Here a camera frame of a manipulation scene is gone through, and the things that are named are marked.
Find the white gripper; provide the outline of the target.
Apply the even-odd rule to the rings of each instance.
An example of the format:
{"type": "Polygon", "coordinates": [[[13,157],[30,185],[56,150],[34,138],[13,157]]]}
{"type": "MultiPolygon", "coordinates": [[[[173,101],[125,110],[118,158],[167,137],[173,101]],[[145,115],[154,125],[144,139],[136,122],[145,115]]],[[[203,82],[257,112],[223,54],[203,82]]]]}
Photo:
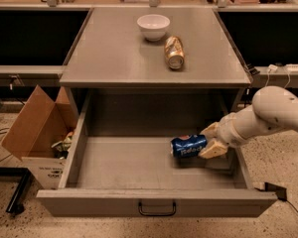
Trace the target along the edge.
{"type": "Polygon", "coordinates": [[[247,143],[250,139],[251,116],[247,112],[229,113],[221,119],[214,122],[200,132],[210,140],[207,145],[200,150],[199,157],[211,159],[224,155],[227,147],[237,148],[247,143]]]}

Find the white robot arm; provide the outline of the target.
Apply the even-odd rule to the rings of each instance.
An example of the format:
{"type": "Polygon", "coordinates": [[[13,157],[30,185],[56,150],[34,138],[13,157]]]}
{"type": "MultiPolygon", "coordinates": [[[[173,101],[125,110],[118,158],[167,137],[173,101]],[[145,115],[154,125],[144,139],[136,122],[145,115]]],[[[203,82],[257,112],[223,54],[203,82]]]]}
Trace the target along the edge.
{"type": "Polygon", "coordinates": [[[245,145],[253,137],[285,130],[298,133],[298,97],[285,88],[266,86],[253,95],[249,106],[227,114],[201,132],[207,138],[207,145],[199,157],[218,157],[229,148],[245,145]]]}

